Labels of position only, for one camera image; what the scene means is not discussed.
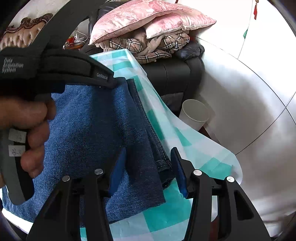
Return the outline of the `person left hand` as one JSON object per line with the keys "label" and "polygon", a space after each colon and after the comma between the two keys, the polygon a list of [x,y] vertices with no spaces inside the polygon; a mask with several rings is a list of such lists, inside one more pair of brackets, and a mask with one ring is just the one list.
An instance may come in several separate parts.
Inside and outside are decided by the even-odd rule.
{"label": "person left hand", "polygon": [[50,136],[48,121],[55,118],[55,101],[25,101],[15,97],[1,98],[1,130],[11,127],[27,130],[30,149],[21,156],[21,166],[31,178],[44,168],[45,142]]}

